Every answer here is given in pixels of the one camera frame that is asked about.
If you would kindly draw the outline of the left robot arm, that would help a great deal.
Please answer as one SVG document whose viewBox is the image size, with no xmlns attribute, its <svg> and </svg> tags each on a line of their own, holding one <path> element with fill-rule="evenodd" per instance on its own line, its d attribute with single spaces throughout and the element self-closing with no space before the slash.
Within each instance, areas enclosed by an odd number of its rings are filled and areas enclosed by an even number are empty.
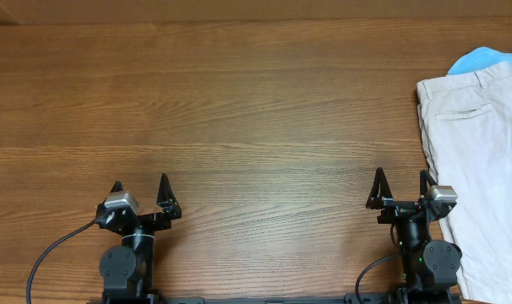
<svg viewBox="0 0 512 304">
<path fill-rule="evenodd" d="M 172 221 L 182 217 L 167 175 L 161 176 L 156 204 L 160 212 L 139 213 L 139 203 L 120 181 L 97 206 L 95 223 L 121 237 L 119 246 L 111 247 L 101 257 L 104 303 L 164 303 L 154 287 L 155 233 L 172 228 Z"/>
</svg>

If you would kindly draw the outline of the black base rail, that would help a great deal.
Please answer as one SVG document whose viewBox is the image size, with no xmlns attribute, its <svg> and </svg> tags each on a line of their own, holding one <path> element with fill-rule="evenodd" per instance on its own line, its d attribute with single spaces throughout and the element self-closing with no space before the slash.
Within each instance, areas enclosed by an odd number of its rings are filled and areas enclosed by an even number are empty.
<svg viewBox="0 0 512 304">
<path fill-rule="evenodd" d="M 234 298 L 234 299 L 204 299 L 203 297 L 173 297 L 158 299 L 117 299 L 91 301 L 89 304 L 385 304 L 398 303 L 389 299 L 386 293 L 361 293 L 359 301 L 354 293 L 344 296 L 310 296 L 310 297 L 268 297 L 268 298 Z"/>
</svg>

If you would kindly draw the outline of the light blue garment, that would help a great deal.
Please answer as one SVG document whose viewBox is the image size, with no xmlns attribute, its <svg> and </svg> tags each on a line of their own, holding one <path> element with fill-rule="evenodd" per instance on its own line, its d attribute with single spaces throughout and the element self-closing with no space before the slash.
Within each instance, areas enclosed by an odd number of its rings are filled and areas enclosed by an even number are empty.
<svg viewBox="0 0 512 304">
<path fill-rule="evenodd" d="M 507 62 L 512 69 L 512 53 L 499 52 L 492 48 L 481 46 L 460 57 L 447 74 L 455 75 L 474 72 L 501 62 Z"/>
</svg>

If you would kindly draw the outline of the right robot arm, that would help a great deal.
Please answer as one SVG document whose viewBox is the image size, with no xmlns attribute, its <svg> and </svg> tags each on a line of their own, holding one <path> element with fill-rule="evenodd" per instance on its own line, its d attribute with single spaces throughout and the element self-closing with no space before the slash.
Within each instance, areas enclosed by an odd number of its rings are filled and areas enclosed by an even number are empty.
<svg viewBox="0 0 512 304">
<path fill-rule="evenodd" d="M 460 303 L 460 296 L 450 289 L 458 285 L 457 272 L 462 251 L 454 243 L 434 240 L 430 224 L 445 218 L 456 206 L 458 196 L 451 186 L 435 182 L 427 170 L 420 171 L 420 197 L 416 201 L 393 198 L 384 169 L 375 172 L 367 209 L 380 212 L 379 224 L 390 226 L 390 237 L 398 253 L 369 264 L 357 277 L 356 298 L 363 297 L 359 290 L 361 280 L 372 268 L 398 258 L 402 262 L 405 282 L 392 287 L 379 298 L 381 303 Z"/>
</svg>

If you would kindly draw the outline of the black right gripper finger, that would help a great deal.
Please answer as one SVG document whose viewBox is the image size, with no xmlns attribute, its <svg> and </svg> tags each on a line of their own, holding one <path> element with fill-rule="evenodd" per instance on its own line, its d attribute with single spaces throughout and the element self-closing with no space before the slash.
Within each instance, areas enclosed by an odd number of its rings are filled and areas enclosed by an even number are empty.
<svg viewBox="0 0 512 304">
<path fill-rule="evenodd" d="M 386 209 L 390 208 L 393 204 L 393 195 L 384 169 L 379 167 L 374 176 L 373 186 L 366 202 L 367 209 Z"/>
<path fill-rule="evenodd" d="M 429 170 L 424 169 L 420 171 L 420 194 L 425 196 L 431 186 L 436 185 L 437 182 L 430 175 Z"/>
</svg>

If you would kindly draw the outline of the beige khaki shorts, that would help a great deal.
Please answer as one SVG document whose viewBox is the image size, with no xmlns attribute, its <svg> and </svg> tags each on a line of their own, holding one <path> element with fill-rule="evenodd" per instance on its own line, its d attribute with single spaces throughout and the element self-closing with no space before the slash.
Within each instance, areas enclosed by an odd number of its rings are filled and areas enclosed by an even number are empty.
<svg viewBox="0 0 512 304">
<path fill-rule="evenodd" d="M 463 252 L 462 295 L 512 303 L 512 68 L 426 79 L 417 96 L 430 173 L 458 195 L 440 227 Z"/>
</svg>

